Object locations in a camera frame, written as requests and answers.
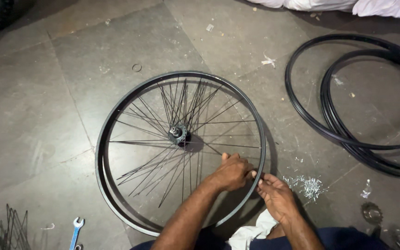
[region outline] open-end wrench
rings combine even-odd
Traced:
[[[69,250],[75,250],[75,244],[76,244],[76,238],[78,238],[78,233],[80,231],[80,228],[84,225],[84,219],[78,223],[78,219],[80,217],[77,217],[74,221],[73,221],[73,225],[75,226],[75,230],[73,231],[73,237],[72,237],[72,242],[70,243],[70,248]]]

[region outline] person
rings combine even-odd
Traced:
[[[199,233],[217,196],[245,186],[256,176],[253,166],[238,153],[223,153],[221,165],[206,177],[177,209],[155,241],[144,242],[132,250],[231,249],[212,234]],[[387,249],[377,238],[354,228],[323,228],[316,234],[301,216],[288,185],[263,173],[256,187],[270,215],[279,222],[266,239],[255,239],[250,249]]]

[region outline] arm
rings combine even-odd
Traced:
[[[283,227],[292,249],[323,250],[319,238],[300,215],[288,185],[272,174],[264,174],[257,192],[262,196],[268,212]]]
[[[165,225],[151,249],[193,249],[203,222],[222,191],[241,188],[255,176],[247,159],[224,153],[222,164],[204,179]]]

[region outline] wheel hub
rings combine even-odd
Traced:
[[[169,139],[179,147],[185,147],[191,141],[191,133],[185,125],[175,125],[168,132]]]

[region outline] wrench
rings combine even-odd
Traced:
[[[74,250],[75,249],[75,244],[76,244],[76,238],[78,237],[78,233],[80,232],[80,228],[84,225],[84,219],[78,223],[78,219],[80,217],[77,217],[73,221],[73,225],[75,226],[75,230],[73,231],[73,237],[72,237],[72,242],[70,243],[70,248],[69,250]]]

